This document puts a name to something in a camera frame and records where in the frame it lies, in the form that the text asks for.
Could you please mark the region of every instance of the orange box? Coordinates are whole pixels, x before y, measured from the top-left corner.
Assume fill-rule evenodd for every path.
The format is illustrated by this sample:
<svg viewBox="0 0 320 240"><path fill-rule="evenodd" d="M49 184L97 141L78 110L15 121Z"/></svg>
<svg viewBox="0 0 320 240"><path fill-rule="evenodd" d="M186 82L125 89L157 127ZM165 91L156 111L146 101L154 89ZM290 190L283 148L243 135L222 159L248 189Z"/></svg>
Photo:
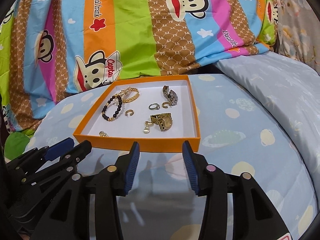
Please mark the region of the orange box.
<svg viewBox="0 0 320 240"><path fill-rule="evenodd" d="M162 108L166 101L162 87L178 95L178 104ZM139 97L124 103L118 117L108 122L101 116L101 110L112 95L127 86L138 88ZM150 110L149 105L158 103L159 110ZM112 116L116 106L109 106L107 116ZM126 117L124 112L134 110L133 116ZM167 131L160 131L158 125L150 127L150 133L144 134L145 121L150 121L150 115L171 113L172 127ZM99 131L106 132L109 137L99 136ZM196 112L190 81L187 75L146 77L113 82L94 103L73 133L74 137L83 142L88 140L95 148L129 151L134 141L140 144L141 152L181 152L182 143L188 140L193 151L197 152L200 144L199 121Z"/></svg>

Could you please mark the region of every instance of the gold watch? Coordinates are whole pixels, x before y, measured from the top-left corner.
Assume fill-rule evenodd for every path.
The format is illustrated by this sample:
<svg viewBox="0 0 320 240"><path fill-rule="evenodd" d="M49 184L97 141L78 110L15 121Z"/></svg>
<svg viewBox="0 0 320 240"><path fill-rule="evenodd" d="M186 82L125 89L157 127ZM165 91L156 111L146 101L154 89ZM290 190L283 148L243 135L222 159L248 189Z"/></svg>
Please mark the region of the gold watch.
<svg viewBox="0 0 320 240"><path fill-rule="evenodd" d="M161 131L169 130L172 126L171 113L154 114L150 116L151 122L160 126Z"/></svg>

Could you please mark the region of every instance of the two-tone watch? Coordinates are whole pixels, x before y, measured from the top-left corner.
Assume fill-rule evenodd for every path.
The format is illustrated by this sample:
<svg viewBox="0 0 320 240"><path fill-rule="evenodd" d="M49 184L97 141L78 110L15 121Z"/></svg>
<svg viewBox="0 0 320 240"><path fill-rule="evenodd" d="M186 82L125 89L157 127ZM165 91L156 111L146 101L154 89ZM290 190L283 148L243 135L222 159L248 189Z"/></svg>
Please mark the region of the two-tone watch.
<svg viewBox="0 0 320 240"><path fill-rule="evenodd" d="M168 102L171 103L172 106L175 106L177 104L178 96L173 90L169 91L169 86L164 86L162 92L164 97L168 100Z"/></svg>
<svg viewBox="0 0 320 240"><path fill-rule="evenodd" d="M150 116L151 122L159 125L161 131L169 130L172 126L171 113L154 114Z"/></svg>

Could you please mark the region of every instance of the silver watch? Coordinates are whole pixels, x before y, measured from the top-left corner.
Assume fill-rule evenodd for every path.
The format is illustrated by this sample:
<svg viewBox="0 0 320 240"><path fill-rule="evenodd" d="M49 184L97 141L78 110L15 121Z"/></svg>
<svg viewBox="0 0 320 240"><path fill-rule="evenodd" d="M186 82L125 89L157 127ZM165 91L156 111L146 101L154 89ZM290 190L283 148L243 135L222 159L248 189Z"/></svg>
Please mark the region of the silver watch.
<svg viewBox="0 0 320 240"><path fill-rule="evenodd" d="M168 100L168 102L171 103L172 106L175 106L177 104L178 96L173 90L169 91L169 86L164 86L162 92L164 97Z"/></svg>

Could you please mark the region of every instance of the metal bolt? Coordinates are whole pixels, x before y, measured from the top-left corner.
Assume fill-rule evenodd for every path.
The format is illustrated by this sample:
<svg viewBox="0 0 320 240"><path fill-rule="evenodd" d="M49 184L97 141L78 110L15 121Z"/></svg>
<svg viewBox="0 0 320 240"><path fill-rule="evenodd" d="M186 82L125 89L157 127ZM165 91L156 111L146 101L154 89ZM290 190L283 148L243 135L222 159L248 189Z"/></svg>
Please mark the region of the metal bolt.
<svg viewBox="0 0 320 240"><path fill-rule="evenodd" d="M107 171L109 171L109 172L114 172L116 170L117 170L117 167L114 166L114 165L110 165L110 166L107 167Z"/></svg>
<svg viewBox="0 0 320 240"><path fill-rule="evenodd" d="M81 178L81 175L79 173L73 174L71 177L73 180L78 180Z"/></svg>
<svg viewBox="0 0 320 240"><path fill-rule="evenodd" d="M244 179L251 179L251 174L245 172L245 173L242 174L242 177L244 177Z"/></svg>
<svg viewBox="0 0 320 240"><path fill-rule="evenodd" d="M210 165L207 165L206 169L208 171L215 171L217 168L216 168L216 166L210 164Z"/></svg>

